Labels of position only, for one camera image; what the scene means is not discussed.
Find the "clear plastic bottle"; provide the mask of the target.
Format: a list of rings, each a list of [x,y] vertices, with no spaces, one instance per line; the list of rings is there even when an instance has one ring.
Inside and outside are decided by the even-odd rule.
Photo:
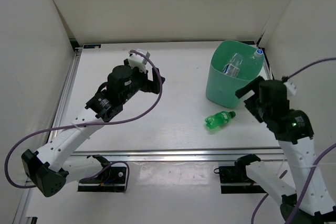
[[[261,69],[263,68],[264,64],[264,53],[261,49],[256,49],[253,54],[246,58],[246,75],[249,78],[256,77]]]

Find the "clear bottle white blue label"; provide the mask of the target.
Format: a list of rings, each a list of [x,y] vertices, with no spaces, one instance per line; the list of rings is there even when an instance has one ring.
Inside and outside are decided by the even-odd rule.
[[[229,76],[229,77],[237,77],[240,71],[240,65],[242,64],[243,57],[235,53],[230,61],[224,66],[222,73]]]

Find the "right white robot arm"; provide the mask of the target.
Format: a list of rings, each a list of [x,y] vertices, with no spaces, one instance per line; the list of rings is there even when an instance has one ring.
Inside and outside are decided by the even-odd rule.
[[[255,154],[235,162],[236,177],[242,182],[256,182],[279,205],[285,223],[335,222],[335,201],[318,166],[327,151],[316,155],[310,120],[303,111],[290,108],[289,86],[287,79],[257,77],[235,95],[241,98],[254,92],[244,101],[245,107],[274,134],[287,159],[294,186],[269,171]]]

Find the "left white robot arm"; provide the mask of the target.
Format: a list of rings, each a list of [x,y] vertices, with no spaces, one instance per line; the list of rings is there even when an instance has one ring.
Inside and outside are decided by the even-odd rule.
[[[113,68],[85,108],[49,143],[35,152],[26,150],[22,162],[26,175],[45,197],[58,193],[65,184],[78,180],[84,184],[106,183],[116,175],[110,162],[101,155],[89,155],[71,161],[70,155],[90,136],[110,122],[123,110],[123,105],[138,91],[160,94],[164,77],[152,68],[153,79],[148,79],[145,64],[124,60]]]

